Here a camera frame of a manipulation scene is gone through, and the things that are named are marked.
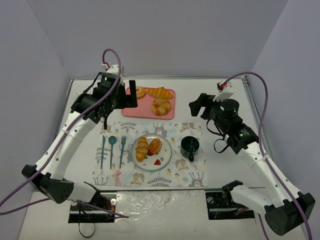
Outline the ridged oval bread roll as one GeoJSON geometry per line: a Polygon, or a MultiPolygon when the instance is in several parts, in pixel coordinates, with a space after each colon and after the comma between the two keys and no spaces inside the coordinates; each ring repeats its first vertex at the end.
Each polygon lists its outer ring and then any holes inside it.
{"type": "Polygon", "coordinates": [[[142,162],[147,153],[149,151],[149,145],[147,142],[147,139],[142,136],[139,138],[138,142],[137,142],[137,147],[136,147],[136,153],[135,153],[135,158],[138,162],[142,162]]]}

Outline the round glazed bun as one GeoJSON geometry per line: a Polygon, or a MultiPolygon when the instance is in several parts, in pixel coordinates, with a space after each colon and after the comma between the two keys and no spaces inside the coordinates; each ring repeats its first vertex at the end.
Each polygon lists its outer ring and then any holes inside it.
{"type": "Polygon", "coordinates": [[[149,151],[152,154],[157,154],[162,147],[162,141],[159,138],[154,138],[149,144],[149,151]]]}

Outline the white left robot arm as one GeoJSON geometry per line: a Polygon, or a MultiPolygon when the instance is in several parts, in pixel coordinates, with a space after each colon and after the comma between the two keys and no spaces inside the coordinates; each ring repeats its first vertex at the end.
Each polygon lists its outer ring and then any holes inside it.
{"type": "Polygon", "coordinates": [[[138,106],[135,80],[129,81],[130,93],[120,76],[100,72],[100,82],[94,81],[71,106],[65,125],[52,145],[34,165],[25,165],[22,175],[39,192],[57,204],[64,201],[96,204],[102,200],[101,192],[89,183],[65,179],[68,165],[85,137],[101,119],[106,120],[115,109],[138,106]]]}

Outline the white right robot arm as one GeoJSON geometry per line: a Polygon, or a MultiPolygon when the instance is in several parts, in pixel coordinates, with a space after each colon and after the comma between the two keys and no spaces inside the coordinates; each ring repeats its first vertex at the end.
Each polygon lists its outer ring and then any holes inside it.
{"type": "Polygon", "coordinates": [[[241,204],[263,215],[269,228],[283,236],[307,221],[316,203],[310,193],[302,193],[268,158],[259,145],[257,134],[239,116],[240,104],[234,99],[215,100],[214,95],[202,93],[188,104],[193,117],[204,108],[202,119],[213,121],[218,132],[233,152],[254,172],[267,190],[265,196],[235,180],[223,186],[226,202],[241,204]]]}

